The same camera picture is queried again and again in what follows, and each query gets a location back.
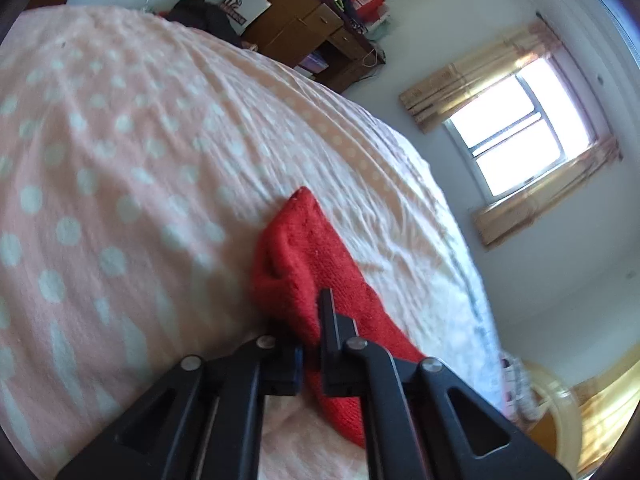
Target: polka dot bed sheet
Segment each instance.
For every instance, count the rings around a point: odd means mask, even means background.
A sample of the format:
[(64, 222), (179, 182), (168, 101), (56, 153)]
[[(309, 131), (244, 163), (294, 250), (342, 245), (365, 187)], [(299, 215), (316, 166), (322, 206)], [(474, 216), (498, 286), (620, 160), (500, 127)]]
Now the polka dot bed sheet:
[[(481, 280), (427, 164), (259, 54), (115, 7), (0, 45), (0, 426), (52, 479), (181, 356), (233, 348), (258, 235), (300, 186), (398, 326), (501, 408)], [(366, 477), (306, 394), (268, 401), (260, 478)]]

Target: red knitted cloth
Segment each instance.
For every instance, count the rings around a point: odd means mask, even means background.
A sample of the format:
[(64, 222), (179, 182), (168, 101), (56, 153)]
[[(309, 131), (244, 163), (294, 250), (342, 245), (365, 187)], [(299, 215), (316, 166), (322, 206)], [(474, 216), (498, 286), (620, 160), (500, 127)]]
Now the red knitted cloth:
[[(253, 301), (271, 318), (288, 323), (305, 345), (314, 348), (320, 339), (316, 301), (320, 290), (328, 287), (334, 291), (336, 311), (353, 318), (361, 336), (381, 344), (394, 357), (423, 359), (385, 313), (313, 194), (302, 187), (260, 236), (252, 269)], [(307, 368), (305, 378), (332, 426), (364, 447), (358, 399), (322, 396), (316, 370)]]

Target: brown wooden door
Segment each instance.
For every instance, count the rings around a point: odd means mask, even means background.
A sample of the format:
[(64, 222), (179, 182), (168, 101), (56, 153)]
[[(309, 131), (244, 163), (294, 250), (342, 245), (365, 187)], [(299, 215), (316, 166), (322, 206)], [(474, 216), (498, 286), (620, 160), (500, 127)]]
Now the brown wooden door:
[(302, 20), (293, 20), (263, 49), (262, 54), (287, 66), (295, 67), (324, 41), (322, 34)]

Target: yellow curtain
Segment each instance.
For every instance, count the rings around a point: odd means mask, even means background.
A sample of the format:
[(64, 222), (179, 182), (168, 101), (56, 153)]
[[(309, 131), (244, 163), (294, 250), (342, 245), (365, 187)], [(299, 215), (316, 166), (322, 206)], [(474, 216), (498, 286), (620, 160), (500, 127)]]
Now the yellow curtain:
[(582, 453), (578, 470), (587, 472), (607, 457), (640, 402), (640, 344), (611, 370), (578, 384), (574, 391), (579, 399), (586, 399), (580, 407)]
[(615, 137), (598, 140), (576, 158), (553, 168), (543, 178), (477, 211), (473, 220), (482, 243), (487, 248), (498, 246), (533, 224), (599, 169), (619, 158), (620, 149)]
[(542, 20), (507, 32), (491, 45), (449, 63), (400, 94), (400, 100), (426, 133), (491, 85), (561, 46)]

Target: wooden cabinet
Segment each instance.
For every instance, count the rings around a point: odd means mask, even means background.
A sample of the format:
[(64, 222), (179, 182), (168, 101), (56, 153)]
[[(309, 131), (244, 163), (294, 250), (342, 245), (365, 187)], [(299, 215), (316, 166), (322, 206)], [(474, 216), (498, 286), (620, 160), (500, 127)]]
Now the wooden cabinet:
[(242, 35), (265, 56), (293, 68), (318, 50), (329, 67), (315, 79), (338, 93), (385, 62), (333, 0), (269, 1)]

